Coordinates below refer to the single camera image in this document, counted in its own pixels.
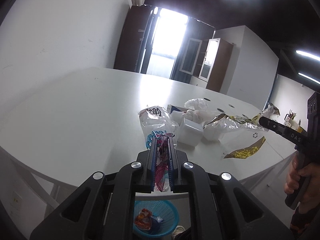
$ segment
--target ceiling light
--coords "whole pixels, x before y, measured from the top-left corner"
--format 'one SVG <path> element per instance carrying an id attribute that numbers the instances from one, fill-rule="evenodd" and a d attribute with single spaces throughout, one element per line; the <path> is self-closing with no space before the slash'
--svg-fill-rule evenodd
<path id="1" fill-rule="evenodd" d="M 316 59 L 316 60 L 319 60 L 320 61 L 320 57 L 317 57 L 315 55 L 312 55 L 310 53 L 307 53 L 307 52 L 304 52 L 304 51 L 300 51 L 300 50 L 296 50 L 296 53 L 300 54 L 300 55 L 303 55 L 303 56 L 306 56 L 306 57 L 311 57 L 313 59 Z"/>
<path id="2" fill-rule="evenodd" d="M 313 78 L 310 78 L 310 77 L 308 77 L 307 75 L 304 75 L 304 74 L 301 74 L 301 73 L 298 73 L 300 76 L 303 76 L 303 77 L 306 77 L 306 78 L 308 78 L 308 79 L 310 79 L 310 80 L 312 80 L 312 81 L 314 81 L 314 82 L 316 82 L 316 83 L 318 83 L 319 85 L 320 85 L 320 82 L 318 81 L 318 80 L 315 80 L 315 79 L 313 79 Z"/>

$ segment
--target blue plastic basket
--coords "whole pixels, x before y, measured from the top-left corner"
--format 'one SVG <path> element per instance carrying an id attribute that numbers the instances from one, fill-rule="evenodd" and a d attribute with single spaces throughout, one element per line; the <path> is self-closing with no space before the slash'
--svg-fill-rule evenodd
<path id="1" fill-rule="evenodd" d="M 157 200 L 157 201 L 136 201 L 134 204 L 133 219 L 135 219 L 141 209 L 146 208 L 152 212 L 152 215 L 159 216 L 163 218 L 161 223 L 161 229 L 158 234 L 149 235 L 138 229 L 135 224 L 133 224 L 133 229 L 139 235 L 157 238 L 163 237 L 170 234 L 179 223 L 179 214 L 176 207 L 167 200 Z"/>

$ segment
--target white table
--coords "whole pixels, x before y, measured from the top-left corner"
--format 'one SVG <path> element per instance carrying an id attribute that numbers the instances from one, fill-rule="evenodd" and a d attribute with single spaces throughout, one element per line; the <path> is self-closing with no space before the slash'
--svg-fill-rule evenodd
<path id="1" fill-rule="evenodd" d="M 183 106 L 191 98 L 208 98 L 211 110 L 221 108 L 229 115 L 253 117 L 259 112 L 248 103 L 166 78 L 90 68 L 48 85 L 15 107 L 0 127 L 1 150 L 29 186 L 56 206 L 30 172 L 65 187 L 78 187 L 95 171 L 117 172 L 146 150 L 138 112 L 146 106 Z M 177 148 L 207 172 L 228 171 L 242 181 L 294 152 L 281 136 L 270 137 L 246 160 L 221 159 L 223 149 L 217 142 L 203 140 L 195 148 L 183 144 Z"/>

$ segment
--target glass door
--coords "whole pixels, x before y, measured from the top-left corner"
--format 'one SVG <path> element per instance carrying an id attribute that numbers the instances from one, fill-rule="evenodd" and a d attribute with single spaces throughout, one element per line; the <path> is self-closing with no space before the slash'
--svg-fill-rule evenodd
<path id="1" fill-rule="evenodd" d="M 207 52 L 205 54 L 202 68 L 199 75 L 199 78 L 206 82 L 209 80 L 212 66 L 217 55 L 219 41 L 220 39 L 212 39 L 212 40 L 209 40 L 209 43 L 208 43 Z"/>

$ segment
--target crumpled plastic bag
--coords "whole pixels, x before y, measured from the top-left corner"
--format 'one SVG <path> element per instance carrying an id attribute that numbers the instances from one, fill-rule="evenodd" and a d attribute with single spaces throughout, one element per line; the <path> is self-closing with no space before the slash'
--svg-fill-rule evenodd
<path id="1" fill-rule="evenodd" d="M 170 116 L 171 119 L 179 125 L 182 123 L 183 118 L 185 118 L 203 126 L 219 114 L 220 112 L 210 110 L 187 110 L 186 112 L 172 111 Z"/>
<path id="2" fill-rule="evenodd" d="M 271 103 L 268 108 L 257 114 L 252 119 L 241 116 L 219 114 L 204 126 L 203 135 L 208 141 L 214 141 L 221 139 L 225 133 L 238 131 L 239 128 L 268 131 L 268 129 L 259 125 L 259 119 L 262 116 L 270 118 L 274 114 L 279 115 L 280 113 L 278 108 Z"/>
<path id="3" fill-rule="evenodd" d="M 207 110 L 207 101 L 203 98 L 190 99 L 184 103 L 184 107 L 191 110 Z"/>
<path id="4" fill-rule="evenodd" d="M 171 120 L 168 112 L 160 106 L 153 106 L 139 112 L 140 125 L 145 137 L 146 147 L 150 149 L 152 142 L 152 132 L 176 134 L 179 125 Z"/>
<path id="5" fill-rule="evenodd" d="M 280 111 L 273 103 L 268 103 L 268 107 L 252 118 L 255 124 L 259 124 L 260 117 L 271 118 L 272 115 L 280 115 Z"/>

